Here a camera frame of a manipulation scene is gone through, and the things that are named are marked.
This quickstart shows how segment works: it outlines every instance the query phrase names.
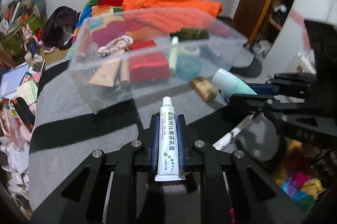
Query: clear plastic container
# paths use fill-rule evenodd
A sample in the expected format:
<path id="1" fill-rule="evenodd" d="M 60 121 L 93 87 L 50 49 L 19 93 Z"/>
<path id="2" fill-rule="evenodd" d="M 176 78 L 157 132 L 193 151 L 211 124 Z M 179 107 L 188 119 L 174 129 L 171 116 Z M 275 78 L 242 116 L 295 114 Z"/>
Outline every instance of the clear plastic container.
<path id="1" fill-rule="evenodd" d="M 179 44 L 173 45 L 170 33 L 182 28 L 188 29 L 182 34 L 187 40 L 180 37 Z M 98 53 L 99 47 L 121 35 L 133 38 L 133 48 L 146 47 L 105 57 Z M 196 9 L 106 13 L 83 23 L 68 72 L 82 100 L 97 113 L 121 101 L 185 85 L 196 76 L 212 78 L 219 68 L 229 70 L 246 41 L 228 25 Z"/>

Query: pink rabbit toy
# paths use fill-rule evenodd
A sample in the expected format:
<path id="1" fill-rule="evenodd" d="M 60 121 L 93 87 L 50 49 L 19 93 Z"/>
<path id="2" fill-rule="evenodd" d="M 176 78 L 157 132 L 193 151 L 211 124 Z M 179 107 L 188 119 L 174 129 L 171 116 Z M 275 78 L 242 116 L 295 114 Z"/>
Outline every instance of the pink rabbit toy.
<path id="1" fill-rule="evenodd" d="M 32 30 L 29 28 L 29 24 L 26 24 L 26 28 L 23 26 L 22 27 L 22 38 L 24 40 L 24 47 L 25 47 L 25 51 L 28 52 L 28 48 L 27 48 L 27 42 L 33 38 L 36 42 L 36 44 L 38 45 L 38 40 L 36 38 L 35 35 L 33 35 Z"/>

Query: tube of cream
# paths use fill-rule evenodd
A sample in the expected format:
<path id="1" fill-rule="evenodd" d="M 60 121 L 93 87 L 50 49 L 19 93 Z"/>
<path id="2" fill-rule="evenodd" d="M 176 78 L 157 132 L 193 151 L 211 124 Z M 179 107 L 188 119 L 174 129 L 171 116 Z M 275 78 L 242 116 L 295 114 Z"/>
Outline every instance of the tube of cream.
<path id="1" fill-rule="evenodd" d="M 170 97 L 163 98 L 159 117 L 158 172 L 155 181 L 184 180 L 179 166 L 176 113 Z"/>

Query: blue tape roll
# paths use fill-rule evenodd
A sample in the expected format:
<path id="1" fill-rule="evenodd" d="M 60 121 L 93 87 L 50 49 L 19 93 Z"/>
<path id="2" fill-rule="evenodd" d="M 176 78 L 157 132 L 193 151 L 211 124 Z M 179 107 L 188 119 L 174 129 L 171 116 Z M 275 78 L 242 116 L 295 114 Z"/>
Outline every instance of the blue tape roll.
<path id="1" fill-rule="evenodd" d="M 201 62 L 190 56 L 179 56 L 177 61 L 177 76 L 189 82 L 194 77 L 199 76 L 201 70 Z"/>

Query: silver screw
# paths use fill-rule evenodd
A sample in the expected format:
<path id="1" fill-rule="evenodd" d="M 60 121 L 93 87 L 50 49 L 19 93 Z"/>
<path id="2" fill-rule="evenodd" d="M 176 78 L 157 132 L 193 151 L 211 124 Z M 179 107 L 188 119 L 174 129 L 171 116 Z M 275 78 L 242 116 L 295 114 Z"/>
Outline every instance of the silver screw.
<path id="1" fill-rule="evenodd" d="M 194 142 L 194 145 L 200 148 L 200 147 L 205 146 L 205 143 L 202 140 L 196 140 Z"/>
<path id="2" fill-rule="evenodd" d="M 94 158 L 99 158 L 102 155 L 102 151 L 101 150 L 95 150 L 94 152 L 92 152 L 91 154 Z"/>
<path id="3" fill-rule="evenodd" d="M 288 117 L 287 117 L 286 115 L 283 115 L 283 116 L 281 117 L 281 120 L 284 121 L 284 122 L 286 122 L 286 121 L 288 120 Z"/>
<path id="4" fill-rule="evenodd" d="M 140 140 L 138 140 L 138 139 L 135 139 L 135 140 L 132 141 L 131 145 L 133 147 L 139 147 L 139 146 L 142 145 L 142 142 Z"/>
<path id="5" fill-rule="evenodd" d="M 243 151 L 241 151 L 241 150 L 234 151 L 234 156 L 236 156 L 237 158 L 243 158 L 244 155 L 245 155 L 245 153 L 243 153 Z"/>

